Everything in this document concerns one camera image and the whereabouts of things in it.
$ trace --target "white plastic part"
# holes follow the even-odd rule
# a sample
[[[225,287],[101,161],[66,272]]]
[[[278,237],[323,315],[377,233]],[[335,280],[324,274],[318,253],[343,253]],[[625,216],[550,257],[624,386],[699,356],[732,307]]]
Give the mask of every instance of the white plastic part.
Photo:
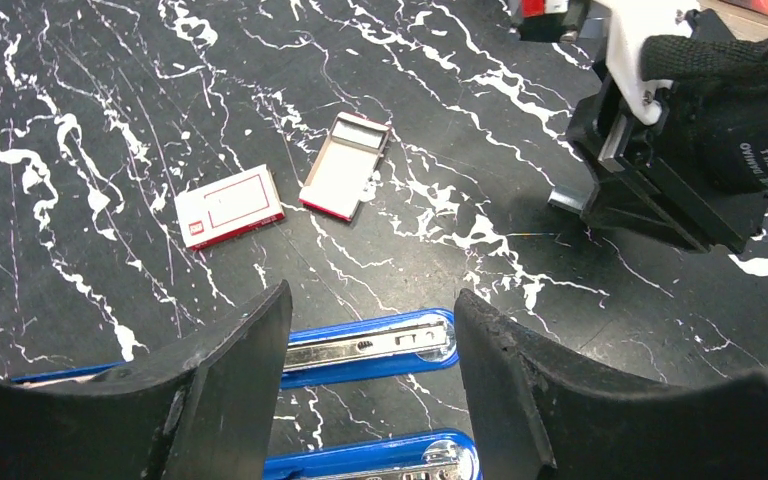
[[[567,13],[569,11],[569,0],[546,0],[543,11],[546,14]]]
[[[692,28],[683,19],[690,10],[699,10],[695,0],[599,0],[611,9],[608,33],[608,71],[628,102],[631,112],[644,125],[661,117],[661,105],[653,96],[659,88],[672,87],[672,80],[644,82],[640,74],[643,42],[658,35],[690,37]]]

